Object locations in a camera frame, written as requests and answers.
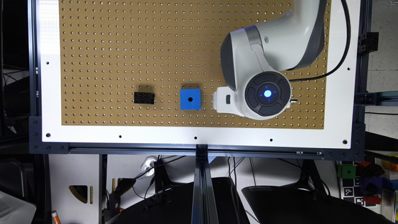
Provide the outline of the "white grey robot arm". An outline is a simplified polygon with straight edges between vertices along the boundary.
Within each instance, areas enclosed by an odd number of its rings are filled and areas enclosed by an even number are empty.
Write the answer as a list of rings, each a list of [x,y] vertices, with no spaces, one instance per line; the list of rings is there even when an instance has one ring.
[[[292,87],[283,70],[309,66],[324,48],[326,1],[293,1],[270,21],[230,32],[221,46],[226,86],[213,94],[213,108],[256,120],[288,108]]]

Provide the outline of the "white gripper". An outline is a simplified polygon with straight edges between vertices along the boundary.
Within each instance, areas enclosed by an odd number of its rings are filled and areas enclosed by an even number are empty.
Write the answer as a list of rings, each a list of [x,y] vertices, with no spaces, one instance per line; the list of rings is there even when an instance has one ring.
[[[243,92],[233,91],[230,87],[218,87],[213,94],[213,108],[218,113],[229,113],[243,116]]]

